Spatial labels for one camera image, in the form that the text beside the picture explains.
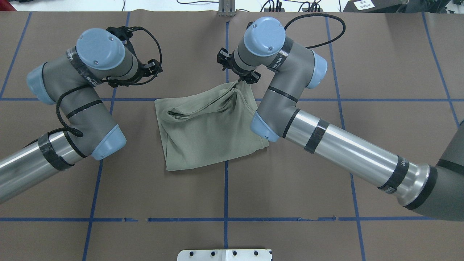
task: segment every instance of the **green cloth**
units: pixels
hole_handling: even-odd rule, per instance
[[[155,100],[166,169],[202,167],[269,146],[250,130],[257,108],[244,81],[189,97]]]

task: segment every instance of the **silver aluminum tube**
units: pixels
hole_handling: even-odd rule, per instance
[[[300,110],[293,119],[285,139],[303,148],[307,147],[320,120]],[[314,154],[322,156],[376,187],[384,185],[397,167],[398,155],[332,124],[327,126],[321,138]],[[406,177],[394,192],[401,205],[411,203],[419,195],[427,181],[428,172],[429,167],[426,164],[409,163]]]
[[[50,135],[49,140],[56,153],[67,163],[74,164],[82,159],[71,147],[63,132]],[[0,204],[58,172],[44,158],[38,142],[1,160]]]

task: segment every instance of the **black tape band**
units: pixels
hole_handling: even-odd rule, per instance
[[[284,64],[285,60],[290,54],[292,46],[293,46],[293,40],[288,37],[285,38],[283,47],[277,53],[277,56],[274,58],[271,64],[267,66],[267,68],[273,72],[279,72],[279,68],[282,66],[282,64]]]
[[[69,142],[69,145],[71,145],[71,148],[82,158],[86,158],[87,156],[82,153],[79,148],[74,144],[74,142],[71,140],[71,137],[69,136],[69,133],[67,131],[63,131],[64,136],[66,137],[66,140]]]
[[[437,163],[437,166],[440,166],[442,168],[449,169],[449,170],[452,170],[452,171],[454,171],[456,173],[464,175],[464,166],[459,165],[457,163],[447,161],[447,160],[444,160],[444,159],[440,159],[438,161],[438,163]]]
[[[435,167],[429,166],[429,178],[427,179],[427,182],[425,183],[424,188],[419,193],[419,196],[417,196],[416,199],[413,200],[413,202],[409,203],[408,205],[404,207],[409,210],[413,210],[413,209],[420,207],[422,203],[425,202],[425,200],[428,198],[433,188],[435,187],[435,184],[437,183],[437,178],[438,178],[437,169]]]
[[[82,78],[89,82],[89,85],[95,87],[97,85],[102,84],[102,81],[98,79],[95,74],[93,74],[87,65],[81,60],[79,55],[77,54],[76,48],[70,48],[66,51],[66,56],[68,57],[68,61],[71,63],[72,67],[76,69]]]
[[[322,140],[322,137],[324,137],[325,131],[327,130],[329,126],[329,122],[326,122],[323,119],[320,119],[319,122],[317,123],[316,128],[313,131],[313,134],[311,134],[311,137],[308,140],[308,143],[306,143],[306,146],[304,147],[304,150],[314,154],[314,151],[316,150],[317,146]]]
[[[40,136],[37,142],[39,144],[40,152],[42,152],[42,155],[52,167],[59,171],[64,171],[74,166],[74,164],[71,165],[67,163],[62,157],[58,156],[52,144],[50,143],[48,133]]]
[[[259,65],[249,65],[248,63],[243,61],[242,57],[240,56],[240,53],[238,52],[238,49],[237,49],[237,54],[238,54],[238,58],[240,58],[240,61],[242,61],[242,63],[248,65],[249,67],[258,67],[259,66]]]
[[[242,69],[242,68],[235,62],[234,56],[232,56],[232,58],[230,59],[230,65],[231,65],[232,71],[233,71],[235,74],[238,74],[238,75],[246,75],[246,74],[252,72],[252,71],[247,71],[247,70]]]
[[[297,99],[297,98],[295,98],[295,97],[291,96],[290,94],[288,94],[288,93],[286,93],[286,92],[284,92],[284,91],[281,91],[281,90],[279,90],[279,89],[277,89],[277,88],[274,88],[274,87],[272,87],[272,86],[269,86],[269,87],[267,87],[267,89],[268,89],[268,90],[271,90],[271,91],[273,91],[273,92],[277,92],[278,94],[280,94],[280,95],[282,95],[282,96],[285,96],[285,97],[289,98],[290,100],[292,100],[292,101],[294,101],[294,102],[296,102],[296,103],[298,102],[298,99]]]
[[[398,189],[398,186],[403,182],[406,173],[409,169],[409,161],[401,156],[398,156],[398,163],[390,178],[385,184],[378,187],[387,194],[393,194]]]
[[[71,118],[72,116],[80,113],[81,111],[85,110],[85,109],[88,109],[94,105],[97,105],[97,104],[100,104],[100,103],[103,103],[102,100],[96,100],[96,101],[93,101],[91,103],[87,103],[86,105],[82,105],[80,106],[79,108],[71,111],[70,113],[66,114],[66,118]]]
[[[295,117],[296,117],[296,115],[298,114],[299,111],[300,111],[300,109],[296,109],[295,112],[293,113],[293,115],[291,116],[289,122],[287,123],[287,127],[285,127],[284,133],[282,134],[282,138],[285,138],[285,136],[287,136],[287,132],[290,129],[290,125],[293,122],[293,120],[295,119]]]

